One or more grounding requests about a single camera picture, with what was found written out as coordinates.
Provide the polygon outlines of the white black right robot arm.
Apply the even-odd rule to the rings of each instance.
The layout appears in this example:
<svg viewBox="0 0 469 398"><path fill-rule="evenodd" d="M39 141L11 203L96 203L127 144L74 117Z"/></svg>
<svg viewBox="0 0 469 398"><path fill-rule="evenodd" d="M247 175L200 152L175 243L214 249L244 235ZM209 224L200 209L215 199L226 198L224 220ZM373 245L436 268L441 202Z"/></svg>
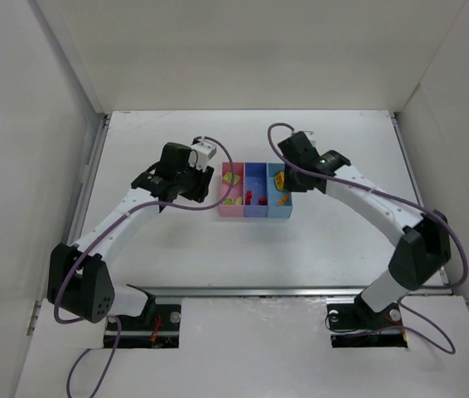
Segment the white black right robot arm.
<svg viewBox="0 0 469 398"><path fill-rule="evenodd" d="M355 316L371 320L390 304L422 287L450 259L450 240L438 211L428 214L375 194L348 158L335 150L320 154L304 132L278 144L288 163L290 192L319 192L340 201L366 219L394 246L388 268L355 298Z"/></svg>

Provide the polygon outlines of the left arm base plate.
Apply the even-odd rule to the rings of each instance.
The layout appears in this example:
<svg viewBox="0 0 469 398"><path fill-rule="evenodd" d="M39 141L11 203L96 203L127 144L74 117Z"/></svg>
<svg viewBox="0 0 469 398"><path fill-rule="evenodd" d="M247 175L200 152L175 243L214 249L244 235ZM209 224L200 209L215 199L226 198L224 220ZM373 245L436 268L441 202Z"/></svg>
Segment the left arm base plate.
<svg viewBox="0 0 469 398"><path fill-rule="evenodd" d="M145 318L119 315L122 330L117 348L179 348L181 300L160 298L151 315Z"/></svg>

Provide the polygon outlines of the dark blue plastic bin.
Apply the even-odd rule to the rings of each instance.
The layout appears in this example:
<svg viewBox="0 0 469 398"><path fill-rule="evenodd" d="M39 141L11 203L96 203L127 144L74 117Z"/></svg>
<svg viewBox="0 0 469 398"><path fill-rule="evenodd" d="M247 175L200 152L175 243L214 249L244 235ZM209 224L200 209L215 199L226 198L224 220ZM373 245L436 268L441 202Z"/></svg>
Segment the dark blue plastic bin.
<svg viewBox="0 0 469 398"><path fill-rule="evenodd" d="M244 216L253 218L266 218L268 216L268 205L260 206L259 198L268 200L267 190L267 163L245 163L244 164L244 200L247 191L252 191L253 196L250 205L244 204Z"/></svg>

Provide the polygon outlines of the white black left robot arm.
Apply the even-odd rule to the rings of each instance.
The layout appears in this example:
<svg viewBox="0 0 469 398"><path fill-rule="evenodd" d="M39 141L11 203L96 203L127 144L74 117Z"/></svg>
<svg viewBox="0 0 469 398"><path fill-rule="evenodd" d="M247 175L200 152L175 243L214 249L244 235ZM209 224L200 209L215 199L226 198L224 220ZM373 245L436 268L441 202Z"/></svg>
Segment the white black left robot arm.
<svg viewBox="0 0 469 398"><path fill-rule="evenodd" d="M167 143L160 159L131 183L118 205L88 233L51 252L47 299L76 321L97 323L106 316L146 321L155 298L129 284L116 285L111 267L131 239L178 197L202 203L214 169L216 145L196 138L190 146Z"/></svg>

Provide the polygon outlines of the pink plastic bin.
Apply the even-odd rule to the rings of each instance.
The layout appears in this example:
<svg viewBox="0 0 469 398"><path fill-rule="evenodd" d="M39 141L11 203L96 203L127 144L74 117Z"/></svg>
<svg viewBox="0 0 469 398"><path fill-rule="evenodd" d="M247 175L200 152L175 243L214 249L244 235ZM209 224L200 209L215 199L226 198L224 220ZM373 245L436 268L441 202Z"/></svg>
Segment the pink plastic bin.
<svg viewBox="0 0 469 398"><path fill-rule="evenodd" d="M227 184L222 181L222 177L227 173L239 175L239 182L236 185ZM242 206L236 206L235 200L242 197L244 201L244 164L243 163L222 163L220 172L220 197L232 198L234 204L232 206L225 206L222 203L219 206L219 213L223 217L243 217L244 216L244 202Z"/></svg>

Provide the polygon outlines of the aluminium front rail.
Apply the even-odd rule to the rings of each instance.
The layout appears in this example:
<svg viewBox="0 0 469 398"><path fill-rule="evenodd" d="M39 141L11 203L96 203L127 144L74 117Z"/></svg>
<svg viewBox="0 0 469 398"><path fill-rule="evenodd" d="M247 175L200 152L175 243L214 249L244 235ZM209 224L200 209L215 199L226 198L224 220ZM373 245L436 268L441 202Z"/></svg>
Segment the aluminium front rail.
<svg viewBox="0 0 469 398"><path fill-rule="evenodd" d="M272 298L354 297L364 286L146 286L133 284L158 297L179 298Z"/></svg>

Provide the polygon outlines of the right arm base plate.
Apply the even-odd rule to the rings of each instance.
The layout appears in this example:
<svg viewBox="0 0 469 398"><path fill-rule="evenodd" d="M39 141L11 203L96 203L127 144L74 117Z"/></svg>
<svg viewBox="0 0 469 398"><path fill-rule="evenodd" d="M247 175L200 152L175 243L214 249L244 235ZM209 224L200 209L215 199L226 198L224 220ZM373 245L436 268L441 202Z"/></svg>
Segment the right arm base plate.
<svg viewBox="0 0 469 398"><path fill-rule="evenodd" d="M354 303L328 303L326 328L333 348L407 348L405 333L399 328L402 316L396 303L380 313L361 310Z"/></svg>

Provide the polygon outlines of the light blue plastic bin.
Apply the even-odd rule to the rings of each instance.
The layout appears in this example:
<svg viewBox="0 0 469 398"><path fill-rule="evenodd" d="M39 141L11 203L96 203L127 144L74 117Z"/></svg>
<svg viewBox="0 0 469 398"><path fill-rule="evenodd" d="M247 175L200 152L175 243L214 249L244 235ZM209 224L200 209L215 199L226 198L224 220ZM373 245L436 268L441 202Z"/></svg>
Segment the light blue plastic bin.
<svg viewBox="0 0 469 398"><path fill-rule="evenodd" d="M292 194L285 188L283 192L278 191L273 181L274 176L281 171L284 172L283 163L267 164L268 217L288 219L293 210ZM282 200L283 196L288 196L289 200L284 202L283 206L278 206L277 203Z"/></svg>

